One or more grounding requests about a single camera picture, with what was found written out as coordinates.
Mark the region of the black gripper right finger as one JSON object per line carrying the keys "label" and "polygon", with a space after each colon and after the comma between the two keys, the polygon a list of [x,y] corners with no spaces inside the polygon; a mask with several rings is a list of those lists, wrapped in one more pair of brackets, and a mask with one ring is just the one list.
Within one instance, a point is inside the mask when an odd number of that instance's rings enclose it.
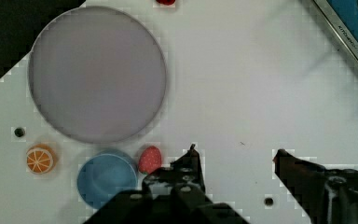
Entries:
{"label": "black gripper right finger", "polygon": [[311,224],[358,224],[358,171],[327,169],[284,149],[273,162],[275,175],[310,217]]}

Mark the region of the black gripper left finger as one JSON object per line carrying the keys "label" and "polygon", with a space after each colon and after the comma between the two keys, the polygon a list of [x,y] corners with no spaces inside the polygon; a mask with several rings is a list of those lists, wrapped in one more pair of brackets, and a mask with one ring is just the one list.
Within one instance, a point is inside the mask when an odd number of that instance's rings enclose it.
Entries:
{"label": "black gripper left finger", "polygon": [[191,147],[168,167],[147,175],[140,190],[123,190],[84,224],[249,224],[205,192],[200,154]]}

